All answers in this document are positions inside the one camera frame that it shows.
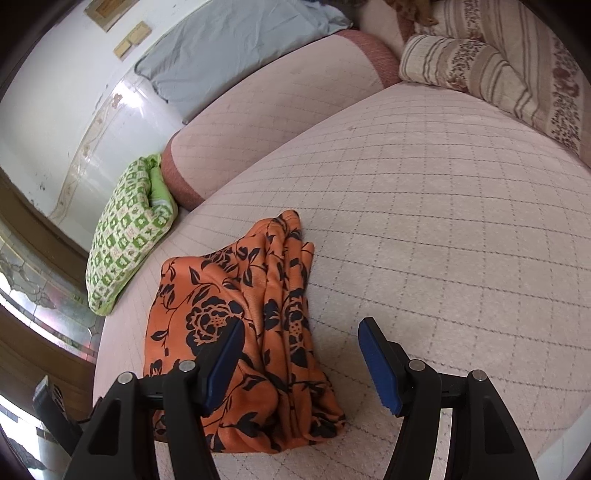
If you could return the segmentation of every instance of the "orange floral cloth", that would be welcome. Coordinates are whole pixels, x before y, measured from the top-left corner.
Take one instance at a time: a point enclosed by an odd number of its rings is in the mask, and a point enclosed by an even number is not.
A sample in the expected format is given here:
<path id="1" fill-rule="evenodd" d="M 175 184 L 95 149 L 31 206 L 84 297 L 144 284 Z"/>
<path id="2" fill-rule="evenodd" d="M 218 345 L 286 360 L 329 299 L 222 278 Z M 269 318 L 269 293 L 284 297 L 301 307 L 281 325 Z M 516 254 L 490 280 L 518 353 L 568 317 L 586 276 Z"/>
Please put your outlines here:
<path id="1" fill-rule="evenodd" d="M 212 451 L 277 453 L 344 429 L 345 415 L 312 353 L 304 293 L 313 254 L 314 245 L 302 243 L 298 214 L 288 210 L 217 252 L 164 263 L 148 319 L 144 375 L 198 359 L 229 318 L 245 323 L 244 349 L 224 401 L 203 419 Z M 156 412 L 154 426 L 155 438 L 165 441 L 165 412 Z"/>

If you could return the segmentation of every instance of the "wooden frame on wall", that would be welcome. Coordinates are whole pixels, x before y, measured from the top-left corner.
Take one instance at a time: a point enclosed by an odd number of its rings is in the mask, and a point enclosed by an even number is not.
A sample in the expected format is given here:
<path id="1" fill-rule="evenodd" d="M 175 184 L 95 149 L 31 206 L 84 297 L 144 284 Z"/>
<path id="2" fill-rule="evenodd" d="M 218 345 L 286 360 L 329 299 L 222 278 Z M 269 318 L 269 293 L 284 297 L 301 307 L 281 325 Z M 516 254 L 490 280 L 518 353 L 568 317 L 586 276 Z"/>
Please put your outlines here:
<path id="1" fill-rule="evenodd" d="M 108 32 L 137 2 L 138 0 L 92 0 L 84 12 L 100 28 Z"/>

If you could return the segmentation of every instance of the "pink fabric edge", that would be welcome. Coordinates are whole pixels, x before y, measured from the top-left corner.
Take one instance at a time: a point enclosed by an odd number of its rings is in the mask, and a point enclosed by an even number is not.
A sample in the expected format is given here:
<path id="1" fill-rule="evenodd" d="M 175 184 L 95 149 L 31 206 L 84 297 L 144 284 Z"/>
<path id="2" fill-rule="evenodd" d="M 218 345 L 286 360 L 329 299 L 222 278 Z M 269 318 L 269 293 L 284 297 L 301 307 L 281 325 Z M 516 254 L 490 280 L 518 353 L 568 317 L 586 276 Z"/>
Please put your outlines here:
<path id="1" fill-rule="evenodd" d="M 353 42 L 373 65 L 384 88 L 400 83 L 400 63 L 390 49 L 378 38 L 359 30 L 341 30 L 337 35 Z"/>
<path id="2" fill-rule="evenodd" d="M 194 210 L 198 205 L 203 203 L 203 197 L 191 188 L 183 176 L 177 169 L 173 158 L 173 140 L 178 135 L 176 132 L 168 141 L 166 148 L 162 152 L 162 163 L 160 169 L 162 170 L 162 177 L 164 183 L 170 190 L 177 203 L 187 210 Z"/>

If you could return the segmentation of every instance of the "white wall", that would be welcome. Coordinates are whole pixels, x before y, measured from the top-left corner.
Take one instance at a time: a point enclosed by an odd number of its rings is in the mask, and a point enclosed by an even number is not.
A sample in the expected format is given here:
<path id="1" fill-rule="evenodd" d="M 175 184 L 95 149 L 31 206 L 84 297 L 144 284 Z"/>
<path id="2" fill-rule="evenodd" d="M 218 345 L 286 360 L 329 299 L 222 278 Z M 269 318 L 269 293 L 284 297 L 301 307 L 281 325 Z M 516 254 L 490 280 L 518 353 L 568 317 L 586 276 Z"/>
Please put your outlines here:
<path id="1" fill-rule="evenodd" d="M 206 0 L 139 0 L 106 33 L 84 13 L 89 2 L 41 39 L 0 103 L 0 167 L 45 215 L 103 101 L 150 46 Z M 113 49 L 142 20 L 152 34 L 120 61 Z"/>

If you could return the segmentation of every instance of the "diamond quilted pattern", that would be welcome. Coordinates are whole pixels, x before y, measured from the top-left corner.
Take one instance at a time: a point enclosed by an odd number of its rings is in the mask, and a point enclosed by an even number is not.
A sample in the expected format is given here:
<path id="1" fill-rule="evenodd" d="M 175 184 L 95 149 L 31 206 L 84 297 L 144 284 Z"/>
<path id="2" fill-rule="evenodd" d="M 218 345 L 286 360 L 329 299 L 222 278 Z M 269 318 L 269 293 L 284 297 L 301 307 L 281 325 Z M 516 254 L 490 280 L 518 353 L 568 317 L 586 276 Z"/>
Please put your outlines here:
<path id="1" fill-rule="evenodd" d="M 554 141 L 460 92 L 400 83 L 310 128 L 189 214 L 107 318 L 95 397 L 142 372 L 160 266 L 297 209 L 316 254 L 316 355 L 350 427 L 329 445 L 217 455 L 227 479 L 381 479 L 400 421 L 357 347 L 373 316 L 439 371 L 482 368 L 536 457 L 591 403 L 591 173 Z M 432 478 L 444 474 L 444 413 Z M 172 478 L 158 447 L 163 478 Z"/>

